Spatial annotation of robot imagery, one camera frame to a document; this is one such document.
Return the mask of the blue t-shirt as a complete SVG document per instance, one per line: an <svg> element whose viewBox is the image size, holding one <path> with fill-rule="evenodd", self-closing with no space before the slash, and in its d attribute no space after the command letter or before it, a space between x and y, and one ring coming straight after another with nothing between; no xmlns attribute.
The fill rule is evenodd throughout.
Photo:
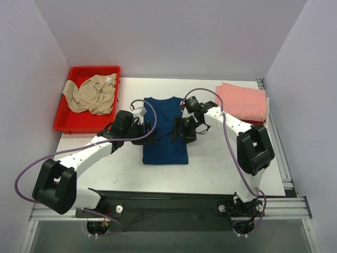
<svg viewBox="0 0 337 253"><path fill-rule="evenodd" d="M153 132L156 142L143 146L144 165L176 165L188 164L189 157L187 154L187 146L183 144L183 137L180 136L175 142L171 142L173 137L173 120L175 116L182 116L180 104L182 98L171 97L164 100L158 100L152 97L144 99L147 113L144 120L151 125L154 124L154 114L149 107L154 108L157 115L157 124Z"/></svg>

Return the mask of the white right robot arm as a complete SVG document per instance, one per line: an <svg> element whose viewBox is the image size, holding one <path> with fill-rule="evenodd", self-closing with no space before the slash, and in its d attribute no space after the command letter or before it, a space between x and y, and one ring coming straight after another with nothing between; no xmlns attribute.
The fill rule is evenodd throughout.
<svg viewBox="0 0 337 253"><path fill-rule="evenodd" d="M239 215L247 214L252 209L252 202L260 195L262 176L275 158L266 127L243 122L215 102L200 103L195 96L183 100L180 108L183 114L174 117L171 142L179 137L183 137L183 144L196 141L196 129L200 125L222 131L241 177L233 208Z"/></svg>

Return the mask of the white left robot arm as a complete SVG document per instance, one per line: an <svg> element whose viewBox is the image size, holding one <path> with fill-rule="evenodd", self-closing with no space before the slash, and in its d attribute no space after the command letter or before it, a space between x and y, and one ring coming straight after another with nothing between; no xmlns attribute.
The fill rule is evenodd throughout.
<svg viewBox="0 0 337 253"><path fill-rule="evenodd" d="M79 177L96 162L111 155L125 142L147 145L155 142L154 126L143 119L144 107L119 111L87 145L59 160L45 160L41 166L32 197L60 215L72 208L88 209L95 217L106 212L106 196L92 188L79 188Z"/></svg>

